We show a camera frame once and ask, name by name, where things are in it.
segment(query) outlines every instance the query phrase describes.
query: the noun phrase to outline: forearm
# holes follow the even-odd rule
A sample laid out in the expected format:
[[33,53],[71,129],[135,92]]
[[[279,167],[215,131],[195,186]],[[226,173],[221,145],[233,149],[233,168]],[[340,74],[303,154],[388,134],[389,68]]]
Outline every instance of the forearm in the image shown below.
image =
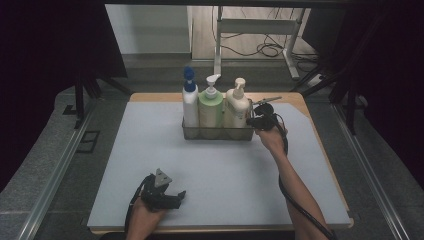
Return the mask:
[[[294,170],[284,151],[274,149],[270,150],[270,152],[277,164],[281,182],[287,190],[287,193],[324,227],[328,228],[321,209],[312,194],[309,192],[308,188],[303,183],[302,179]],[[288,201],[287,208],[289,210],[293,226],[296,230],[296,234],[298,235],[298,239],[326,239],[325,236]]]

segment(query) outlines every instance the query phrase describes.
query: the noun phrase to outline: pump bottle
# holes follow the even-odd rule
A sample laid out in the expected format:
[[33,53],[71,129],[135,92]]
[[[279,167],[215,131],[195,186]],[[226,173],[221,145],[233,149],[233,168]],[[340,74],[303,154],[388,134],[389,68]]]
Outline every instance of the pump bottle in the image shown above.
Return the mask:
[[245,128],[250,102],[244,95],[246,80],[237,78],[235,88],[227,91],[224,113],[225,128]]
[[[224,97],[215,89],[216,80],[221,74],[215,74],[206,78],[209,87],[199,94],[199,125],[200,128],[222,127],[222,104]],[[218,129],[201,129],[201,134],[206,139],[219,137]]]
[[191,67],[184,68],[183,112],[184,134],[192,139],[199,134],[198,88],[194,81],[194,71]]

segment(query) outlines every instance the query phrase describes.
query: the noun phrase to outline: white wall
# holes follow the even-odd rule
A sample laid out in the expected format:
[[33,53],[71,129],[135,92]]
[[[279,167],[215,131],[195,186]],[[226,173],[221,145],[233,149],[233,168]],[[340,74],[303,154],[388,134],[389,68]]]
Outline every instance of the white wall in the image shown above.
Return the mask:
[[190,53],[191,11],[188,8],[106,5],[122,54]]

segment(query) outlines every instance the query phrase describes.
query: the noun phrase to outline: person's right hand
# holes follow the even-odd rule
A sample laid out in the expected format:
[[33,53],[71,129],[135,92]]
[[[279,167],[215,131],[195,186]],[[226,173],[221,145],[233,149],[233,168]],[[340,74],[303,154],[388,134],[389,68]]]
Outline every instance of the person's right hand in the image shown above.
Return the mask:
[[281,137],[280,131],[278,131],[277,127],[273,127],[269,131],[255,129],[255,133],[261,138],[262,144],[271,153],[274,153],[276,151],[283,151],[283,153],[285,154],[283,138]]

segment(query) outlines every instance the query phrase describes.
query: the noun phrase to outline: person's right arm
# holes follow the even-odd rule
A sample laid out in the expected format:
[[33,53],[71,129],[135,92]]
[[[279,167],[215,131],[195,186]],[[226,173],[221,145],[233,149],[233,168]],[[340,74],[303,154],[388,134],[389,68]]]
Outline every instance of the person's right arm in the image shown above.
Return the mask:
[[[262,143],[273,156],[278,167],[278,172],[280,173],[281,182],[288,194],[328,229],[318,203],[289,162],[284,152],[284,143],[278,129],[274,127],[270,131],[255,130],[255,132],[260,136]],[[291,203],[288,201],[286,202],[296,233],[296,239],[327,239],[326,236]]]

